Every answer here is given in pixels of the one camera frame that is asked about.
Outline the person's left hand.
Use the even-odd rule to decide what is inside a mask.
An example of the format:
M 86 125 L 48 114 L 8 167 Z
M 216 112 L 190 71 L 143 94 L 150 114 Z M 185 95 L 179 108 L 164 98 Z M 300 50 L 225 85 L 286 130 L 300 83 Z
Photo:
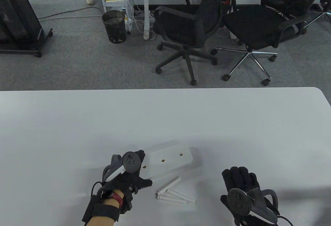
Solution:
M 131 210 L 133 200 L 132 194 L 137 194 L 140 189 L 150 187 L 153 183 L 150 179 L 142 179 L 140 177 L 141 164 L 145 158 L 144 150 L 130 152 L 130 154 L 133 154 L 133 158 L 129 159 L 127 157 L 127 162 L 131 161 L 132 164 L 135 161 L 138 162 L 137 164 L 134 164 L 138 166 L 137 170 L 133 173 L 125 171 L 122 174 L 118 174 L 111 181 L 106 181 L 106 179 L 117 170 L 118 167 L 123 165 L 122 159 L 125 158 L 120 155 L 112 155 L 111 164 L 107 165 L 103 170 L 102 187 L 97 192 L 97 194 L 105 200 L 110 199 L 115 190 L 120 190 L 124 194 L 123 204 L 120 207 L 120 214 L 125 214 L 127 211 Z

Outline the person's right hand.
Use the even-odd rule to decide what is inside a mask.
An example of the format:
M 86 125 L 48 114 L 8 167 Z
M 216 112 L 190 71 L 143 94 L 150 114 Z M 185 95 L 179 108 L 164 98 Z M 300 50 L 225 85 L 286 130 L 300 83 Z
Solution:
M 261 190 L 255 173 L 246 167 L 231 167 L 222 172 L 227 194 L 220 201 L 233 215 L 236 226 L 277 226 L 278 197 L 271 189 Z

